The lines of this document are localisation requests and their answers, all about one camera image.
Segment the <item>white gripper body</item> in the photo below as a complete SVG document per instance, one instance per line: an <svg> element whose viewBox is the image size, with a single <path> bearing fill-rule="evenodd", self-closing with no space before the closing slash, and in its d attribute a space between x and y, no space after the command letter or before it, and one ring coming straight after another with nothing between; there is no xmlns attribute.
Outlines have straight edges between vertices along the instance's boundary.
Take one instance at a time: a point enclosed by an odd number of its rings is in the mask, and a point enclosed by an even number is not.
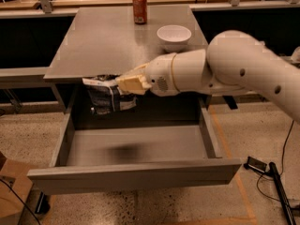
<svg viewBox="0 0 300 225"><path fill-rule="evenodd" d="M179 94L173 79L173 59L176 53L161 55L150 61L145 68L146 80L151 84L150 91L159 97Z"/></svg>

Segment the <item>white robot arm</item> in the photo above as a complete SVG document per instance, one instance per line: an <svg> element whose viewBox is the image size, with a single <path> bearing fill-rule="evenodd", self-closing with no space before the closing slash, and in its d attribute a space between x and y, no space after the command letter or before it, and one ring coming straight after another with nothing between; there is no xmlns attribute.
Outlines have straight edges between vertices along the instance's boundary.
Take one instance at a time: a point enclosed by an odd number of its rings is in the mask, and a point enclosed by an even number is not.
<svg viewBox="0 0 300 225"><path fill-rule="evenodd" d="M300 123L300 69L240 31L218 34L205 49L161 55L116 82L124 92L142 95L149 90L160 97L253 91Z"/></svg>

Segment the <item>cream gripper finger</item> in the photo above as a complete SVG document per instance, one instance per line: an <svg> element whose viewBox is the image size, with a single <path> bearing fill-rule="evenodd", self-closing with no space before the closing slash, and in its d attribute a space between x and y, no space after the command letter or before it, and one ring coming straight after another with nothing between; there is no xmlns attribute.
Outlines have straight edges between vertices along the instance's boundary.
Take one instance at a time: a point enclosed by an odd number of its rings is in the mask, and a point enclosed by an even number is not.
<svg viewBox="0 0 300 225"><path fill-rule="evenodd" d="M116 78L116 82L122 91L136 95L144 95L152 88L143 75L120 76Z"/></svg>
<svg viewBox="0 0 300 225"><path fill-rule="evenodd" d="M143 75L145 73L145 69L148 66L148 63L139 65L134 69L131 69L124 73L124 76L136 76L136 75Z"/></svg>

